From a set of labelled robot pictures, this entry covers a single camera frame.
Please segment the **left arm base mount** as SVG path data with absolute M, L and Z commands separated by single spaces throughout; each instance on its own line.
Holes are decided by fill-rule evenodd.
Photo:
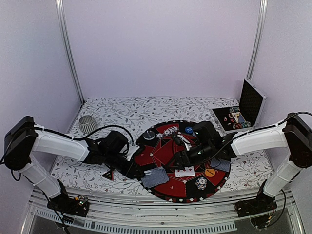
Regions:
M 58 195 L 49 199 L 47 208 L 61 213 L 86 217 L 89 211 L 88 197 L 78 195 L 70 198 L 68 195 Z

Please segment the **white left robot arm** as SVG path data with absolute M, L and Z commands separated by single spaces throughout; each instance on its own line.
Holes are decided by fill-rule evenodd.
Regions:
M 105 164 L 127 178 L 140 179 L 145 173 L 133 156 L 142 150 L 141 146 L 130 144 L 118 131 L 111 131 L 99 139 L 91 139 L 90 135 L 76 138 L 37 125 L 33 117 L 25 116 L 5 135 L 1 163 L 11 171 L 21 173 L 53 199 L 61 211 L 67 212 L 73 206 L 71 198 L 64 194 L 61 183 L 33 157 L 34 152 L 64 156 L 84 164 Z

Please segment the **orange big blind button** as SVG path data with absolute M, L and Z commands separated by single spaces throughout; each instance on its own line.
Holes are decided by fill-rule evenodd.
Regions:
M 206 177 L 214 177 L 216 174 L 216 171 L 214 168 L 206 168 L 205 169 L 205 176 Z

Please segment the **three of diamonds card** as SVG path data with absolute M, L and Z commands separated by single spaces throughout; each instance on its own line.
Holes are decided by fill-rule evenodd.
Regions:
M 175 177 L 195 176 L 194 167 L 184 167 L 184 169 L 175 169 Z

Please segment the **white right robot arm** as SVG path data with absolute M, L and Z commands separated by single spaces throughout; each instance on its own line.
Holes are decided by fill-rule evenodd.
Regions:
M 191 146 L 187 143 L 184 150 L 173 154 L 175 168 L 183 169 L 217 157 L 267 152 L 274 173 L 261 185 L 252 202 L 254 211 L 261 213 L 303 169 L 312 165 L 312 130 L 300 118 L 303 114 L 310 115 L 304 111 L 289 113 L 276 124 L 224 136 L 220 136 L 211 122 L 203 121 L 193 128 L 198 144 Z

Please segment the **black dealer button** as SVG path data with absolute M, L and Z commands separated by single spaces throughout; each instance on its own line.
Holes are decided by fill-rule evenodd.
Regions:
M 155 133 L 152 130 L 147 130 L 143 133 L 143 138 L 145 140 L 153 140 L 156 137 Z

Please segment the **blue card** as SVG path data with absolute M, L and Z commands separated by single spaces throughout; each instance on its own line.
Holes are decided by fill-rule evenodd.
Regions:
M 141 179 L 145 188 L 152 188 L 169 181 L 166 170 L 163 167 L 153 168 L 144 171 L 145 176 Z
M 212 158 L 210 162 L 210 166 L 214 169 L 230 172 L 231 170 L 231 162 L 228 160 Z

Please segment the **white blue chip row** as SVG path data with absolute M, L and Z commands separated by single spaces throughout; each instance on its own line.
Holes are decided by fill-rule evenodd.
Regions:
M 164 137 L 169 136 L 173 133 L 177 133 L 178 131 L 179 131 L 179 128 L 177 126 L 172 126 L 172 127 L 165 129 L 162 133 L 161 132 L 157 133 L 156 137 L 157 138 L 164 138 Z

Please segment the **blue small blind button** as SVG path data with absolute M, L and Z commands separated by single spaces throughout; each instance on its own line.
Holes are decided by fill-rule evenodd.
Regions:
M 191 126 L 187 126 L 185 128 L 185 132 L 187 132 L 188 134 L 192 134 L 194 131 L 193 131 L 193 128 Z

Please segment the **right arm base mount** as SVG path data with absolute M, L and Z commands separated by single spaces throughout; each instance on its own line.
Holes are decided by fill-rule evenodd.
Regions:
M 264 198 L 240 200 L 234 205 L 238 217 L 257 215 L 250 219 L 251 224 L 257 229 L 264 229 L 270 224 L 276 208 L 274 200 L 267 201 Z

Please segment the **white blue chip stack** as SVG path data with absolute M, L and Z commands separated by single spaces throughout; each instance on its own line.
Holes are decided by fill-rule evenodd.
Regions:
M 195 185 L 199 190 L 205 190 L 207 187 L 208 181 L 205 177 L 200 177 L 195 181 Z

